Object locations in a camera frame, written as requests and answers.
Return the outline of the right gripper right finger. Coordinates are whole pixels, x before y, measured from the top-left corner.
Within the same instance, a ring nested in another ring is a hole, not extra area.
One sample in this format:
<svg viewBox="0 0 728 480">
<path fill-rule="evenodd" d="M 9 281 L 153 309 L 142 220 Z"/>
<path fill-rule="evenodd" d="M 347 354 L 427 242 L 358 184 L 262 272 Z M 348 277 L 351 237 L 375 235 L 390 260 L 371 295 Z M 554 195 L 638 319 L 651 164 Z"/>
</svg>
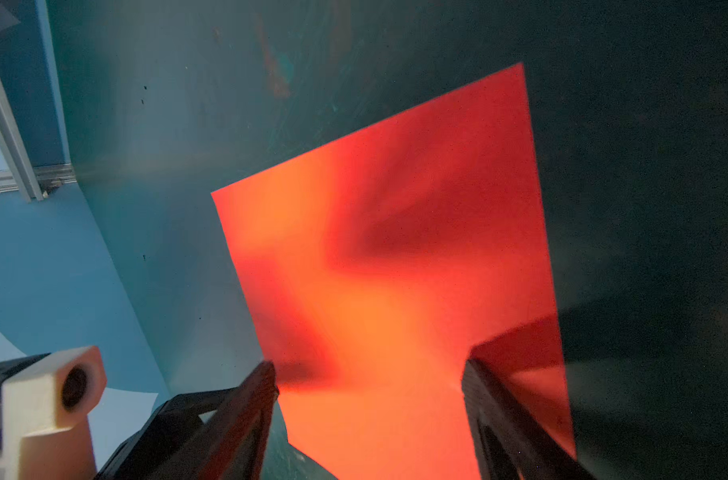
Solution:
<svg viewBox="0 0 728 480">
<path fill-rule="evenodd" d="M 466 362 L 462 391 L 483 479 L 593 477 L 480 360 Z"/>
</svg>

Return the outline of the rear aluminium frame bar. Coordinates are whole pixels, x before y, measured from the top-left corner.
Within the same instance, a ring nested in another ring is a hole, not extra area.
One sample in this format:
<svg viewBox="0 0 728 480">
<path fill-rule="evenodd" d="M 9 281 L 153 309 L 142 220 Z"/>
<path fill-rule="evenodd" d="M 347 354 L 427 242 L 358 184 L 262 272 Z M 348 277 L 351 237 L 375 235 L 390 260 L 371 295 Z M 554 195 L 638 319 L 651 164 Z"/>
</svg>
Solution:
<svg viewBox="0 0 728 480">
<path fill-rule="evenodd" d="M 76 182 L 71 164 L 48 165 L 34 167 L 32 174 L 0 171 L 0 194 L 22 190 L 26 201 L 42 200 L 49 197 L 57 189 Z"/>
</svg>

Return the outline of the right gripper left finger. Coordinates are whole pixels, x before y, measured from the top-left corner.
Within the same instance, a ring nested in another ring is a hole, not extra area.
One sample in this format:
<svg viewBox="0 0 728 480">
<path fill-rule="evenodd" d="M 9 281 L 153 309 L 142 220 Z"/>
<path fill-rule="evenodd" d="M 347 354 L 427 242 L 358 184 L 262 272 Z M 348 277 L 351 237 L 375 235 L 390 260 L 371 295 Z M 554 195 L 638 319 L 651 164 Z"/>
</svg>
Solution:
<svg viewBox="0 0 728 480">
<path fill-rule="evenodd" d="M 263 361 L 151 479 L 258 479 L 279 396 L 276 370 Z"/>
</svg>

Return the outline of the left aluminium frame post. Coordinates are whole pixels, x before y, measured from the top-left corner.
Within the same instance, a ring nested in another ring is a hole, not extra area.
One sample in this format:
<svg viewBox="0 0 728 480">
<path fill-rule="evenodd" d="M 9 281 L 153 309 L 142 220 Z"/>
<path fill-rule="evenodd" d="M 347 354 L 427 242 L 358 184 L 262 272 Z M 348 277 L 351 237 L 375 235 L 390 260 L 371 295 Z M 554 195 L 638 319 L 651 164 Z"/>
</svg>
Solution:
<svg viewBox="0 0 728 480">
<path fill-rule="evenodd" d="M 30 162 L 12 108 L 0 78 L 0 153 L 6 168 L 10 171 L 32 174 Z"/>
</svg>

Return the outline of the red square paper sheet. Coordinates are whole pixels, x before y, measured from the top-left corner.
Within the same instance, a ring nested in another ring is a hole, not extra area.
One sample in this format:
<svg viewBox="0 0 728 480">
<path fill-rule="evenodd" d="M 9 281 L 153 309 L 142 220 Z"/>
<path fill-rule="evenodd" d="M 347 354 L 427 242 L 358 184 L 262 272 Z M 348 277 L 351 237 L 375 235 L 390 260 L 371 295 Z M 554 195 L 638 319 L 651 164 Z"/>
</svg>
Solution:
<svg viewBox="0 0 728 480">
<path fill-rule="evenodd" d="M 477 355 L 577 451 L 522 64 L 212 195 L 292 446 L 475 479 Z"/>
</svg>

